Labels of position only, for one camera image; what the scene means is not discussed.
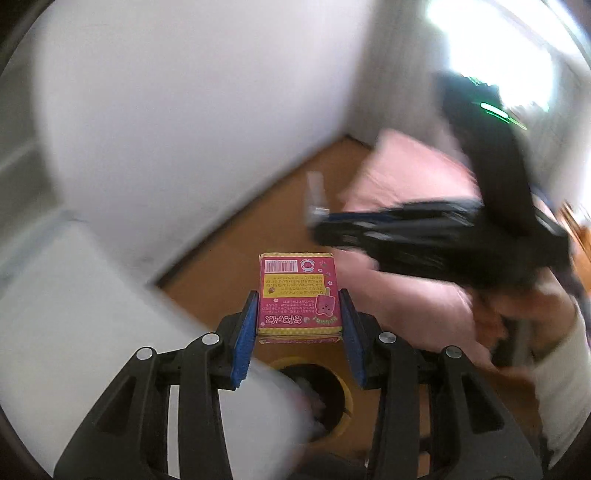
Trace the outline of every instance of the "metal screw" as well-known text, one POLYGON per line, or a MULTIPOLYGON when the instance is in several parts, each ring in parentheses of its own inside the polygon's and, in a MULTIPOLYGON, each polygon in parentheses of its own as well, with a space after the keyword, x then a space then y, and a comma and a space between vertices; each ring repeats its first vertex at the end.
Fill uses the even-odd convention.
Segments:
POLYGON ((379 334, 378 338, 382 343, 394 343, 396 341, 396 335, 392 332, 382 332, 379 334))
POLYGON ((445 354, 449 358, 460 358, 462 356, 462 350, 457 346, 449 346, 445 349, 445 354))
POLYGON ((145 346, 143 348, 140 348, 135 356, 138 358, 138 360, 147 360, 148 358, 152 358, 152 349, 145 346))
POLYGON ((207 335, 203 335, 201 341, 205 345, 215 345, 220 341, 220 337, 217 333, 208 333, 207 335))

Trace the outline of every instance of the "green light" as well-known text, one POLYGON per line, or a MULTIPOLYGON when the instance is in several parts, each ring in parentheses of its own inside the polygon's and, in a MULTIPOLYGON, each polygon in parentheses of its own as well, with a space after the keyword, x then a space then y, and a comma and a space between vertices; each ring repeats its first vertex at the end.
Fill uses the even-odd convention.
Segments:
POLYGON ((505 122, 506 124, 508 124, 508 123, 509 123, 509 120, 508 120, 508 119, 506 119, 506 118, 503 118, 503 117, 501 117, 500 115, 497 115, 496 113, 489 112, 489 111, 486 111, 485 113, 486 113, 487 115, 492 115, 493 117, 495 117, 495 118, 498 118, 499 120, 502 120, 502 121, 503 121, 503 122, 505 122))
POLYGON ((527 130, 527 127, 524 124, 520 124, 517 120, 512 117, 509 117, 509 122, 517 125, 518 127, 522 128, 523 130, 527 130))
POLYGON ((500 110, 500 109, 499 109, 499 108, 497 108, 496 106, 492 106, 492 105, 489 105, 488 103, 484 103, 484 102, 482 102, 482 103, 480 104, 480 106, 481 106, 481 107, 482 107, 484 110, 488 110, 489 112, 495 113, 495 114, 497 114, 498 116, 501 116, 501 117, 503 117, 505 120, 508 120, 508 119, 509 119, 509 115, 507 115, 507 113, 506 113, 506 112, 504 112, 503 110, 500 110))
POLYGON ((468 80, 470 80, 474 85, 479 86, 482 85, 484 82, 481 82, 480 80, 478 80, 477 78, 474 77, 467 77, 468 80))

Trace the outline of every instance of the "yellow label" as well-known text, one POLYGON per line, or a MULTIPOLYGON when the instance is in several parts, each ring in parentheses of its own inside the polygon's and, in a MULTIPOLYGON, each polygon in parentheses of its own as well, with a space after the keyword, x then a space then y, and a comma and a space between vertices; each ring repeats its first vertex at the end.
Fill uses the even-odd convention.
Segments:
POLYGON ((265 274, 262 296, 265 299, 277 297, 316 297, 324 293, 324 275, 322 273, 265 274))
POLYGON ((312 327, 312 328, 259 328, 259 335, 330 335, 340 333, 343 331, 342 327, 312 327))

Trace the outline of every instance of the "wooden furniture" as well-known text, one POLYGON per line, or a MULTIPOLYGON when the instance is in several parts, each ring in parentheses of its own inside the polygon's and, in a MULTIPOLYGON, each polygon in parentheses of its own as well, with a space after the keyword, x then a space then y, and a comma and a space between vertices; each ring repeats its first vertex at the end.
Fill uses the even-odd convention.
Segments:
POLYGON ((565 203, 558 212, 558 221, 573 239, 573 266, 587 293, 591 293, 591 230, 574 218, 573 208, 565 203))

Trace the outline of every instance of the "barcode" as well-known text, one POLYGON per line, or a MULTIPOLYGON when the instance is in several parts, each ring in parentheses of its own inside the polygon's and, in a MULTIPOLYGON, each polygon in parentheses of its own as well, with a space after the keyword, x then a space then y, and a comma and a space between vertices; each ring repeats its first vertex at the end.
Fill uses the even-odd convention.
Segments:
POLYGON ((297 260, 265 260, 265 273, 297 273, 297 260))

